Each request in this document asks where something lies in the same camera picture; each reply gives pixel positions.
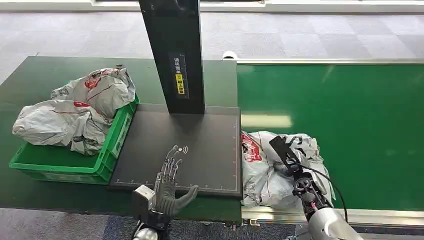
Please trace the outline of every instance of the black scale platform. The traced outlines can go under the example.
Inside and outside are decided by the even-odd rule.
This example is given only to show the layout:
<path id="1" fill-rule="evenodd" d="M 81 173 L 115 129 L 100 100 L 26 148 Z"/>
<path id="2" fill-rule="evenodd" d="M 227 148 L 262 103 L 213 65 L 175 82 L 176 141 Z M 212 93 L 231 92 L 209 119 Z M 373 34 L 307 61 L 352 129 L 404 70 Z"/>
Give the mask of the black scale platform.
<path id="1" fill-rule="evenodd" d="M 114 189 L 153 188 L 165 156 L 187 146 L 177 191 L 198 185 L 199 194 L 241 197 L 240 109 L 206 107 L 204 115 L 172 114 L 166 105 L 139 104 L 109 182 Z"/>

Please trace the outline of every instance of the yellow warning label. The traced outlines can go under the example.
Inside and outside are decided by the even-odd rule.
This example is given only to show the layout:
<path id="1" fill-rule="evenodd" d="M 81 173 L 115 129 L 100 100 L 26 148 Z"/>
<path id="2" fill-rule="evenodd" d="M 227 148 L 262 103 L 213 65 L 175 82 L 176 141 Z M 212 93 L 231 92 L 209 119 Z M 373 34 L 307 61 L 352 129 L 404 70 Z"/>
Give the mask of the yellow warning label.
<path id="1" fill-rule="evenodd" d="M 178 90 L 178 94 L 184 94 L 183 75 L 175 74 L 175 81 L 176 81 L 176 89 Z"/>

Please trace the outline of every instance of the floor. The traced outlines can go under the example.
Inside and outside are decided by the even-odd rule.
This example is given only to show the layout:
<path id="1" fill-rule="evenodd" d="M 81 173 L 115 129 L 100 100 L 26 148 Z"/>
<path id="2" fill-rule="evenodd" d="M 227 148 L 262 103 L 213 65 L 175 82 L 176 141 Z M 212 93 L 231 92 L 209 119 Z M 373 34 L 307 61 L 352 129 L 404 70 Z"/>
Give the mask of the floor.
<path id="1" fill-rule="evenodd" d="M 424 15 L 201 14 L 203 58 L 424 58 Z M 152 58 L 138 12 L 0 13 L 0 83 L 26 56 Z"/>
<path id="2" fill-rule="evenodd" d="M 202 13 L 203 58 L 424 58 L 424 15 Z M 27 56 L 152 58 L 138 12 L 0 13 L 0 84 Z M 173 222 L 173 239 L 283 239 L 292 225 L 259 231 Z M 3 240 L 128 239 L 131 218 L 0 208 Z"/>

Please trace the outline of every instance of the plastic bag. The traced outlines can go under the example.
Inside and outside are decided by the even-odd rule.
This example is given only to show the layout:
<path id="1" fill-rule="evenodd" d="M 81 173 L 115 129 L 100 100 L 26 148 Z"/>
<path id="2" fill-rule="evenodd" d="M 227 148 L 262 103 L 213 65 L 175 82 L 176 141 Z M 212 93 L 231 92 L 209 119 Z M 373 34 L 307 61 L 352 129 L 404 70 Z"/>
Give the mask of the plastic bag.
<path id="1" fill-rule="evenodd" d="M 261 191 L 268 180 L 268 172 L 273 169 L 262 151 L 260 141 L 246 132 L 241 133 L 243 167 L 243 201 L 248 207 L 261 202 Z"/>
<path id="2" fill-rule="evenodd" d="M 33 145 L 70 144 L 72 151 L 94 155 L 102 148 L 111 124 L 86 103 L 48 100 L 23 107 L 12 133 Z"/>
<path id="3" fill-rule="evenodd" d="M 323 164 L 323 158 L 320 156 L 320 148 L 317 144 L 317 140 L 304 133 L 299 134 L 280 134 L 277 135 L 268 131 L 259 131 L 250 133 L 249 136 L 260 143 L 261 151 L 266 156 L 266 162 L 271 165 L 271 171 L 261 171 L 258 174 L 261 176 L 255 176 L 255 179 L 263 180 L 266 176 L 266 181 L 263 184 L 263 188 L 260 194 L 260 205 L 270 206 L 273 208 L 301 208 L 301 200 L 292 194 L 294 179 L 293 177 L 286 177 L 274 168 L 275 165 L 282 165 L 283 162 L 270 145 L 270 140 L 276 136 L 286 138 L 286 143 L 290 145 L 291 150 L 300 160 L 300 162 L 311 167 L 329 177 L 328 171 Z M 323 194 L 331 203 L 332 198 L 335 199 L 335 194 L 331 183 L 323 176 L 310 171 L 308 169 L 305 172 L 310 172 L 313 180 L 322 186 Z"/>
<path id="4" fill-rule="evenodd" d="M 52 91 L 51 98 L 87 103 L 113 119 L 117 109 L 134 101 L 136 87 L 127 68 L 103 68 Z"/>

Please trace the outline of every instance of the red logo on bag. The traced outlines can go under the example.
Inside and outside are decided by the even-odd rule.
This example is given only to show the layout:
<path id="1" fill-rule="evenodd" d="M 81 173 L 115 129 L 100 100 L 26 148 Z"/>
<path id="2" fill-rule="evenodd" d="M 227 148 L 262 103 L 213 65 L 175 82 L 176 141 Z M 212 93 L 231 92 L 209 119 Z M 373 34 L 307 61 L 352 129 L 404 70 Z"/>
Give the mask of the red logo on bag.
<path id="1" fill-rule="evenodd" d="M 241 134 L 241 147 L 244 155 L 244 160 L 248 163 L 260 162 L 262 157 L 259 154 L 259 146 L 246 133 Z"/>
<path id="2" fill-rule="evenodd" d="M 104 69 L 103 71 L 96 71 L 95 73 L 90 74 L 84 82 L 85 87 L 90 90 L 97 87 L 97 84 L 100 82 L 102 77 L 104 75 L 111 74 L 111 72 L 112 71 L 110 69 Z"/>
<path id="3" fill-rule="evenodd" d="M 88 105 L 87 103 L 80 101 L 73 101 L 73 105 L 75 107 L 90 107 L 90 105 Z"/>

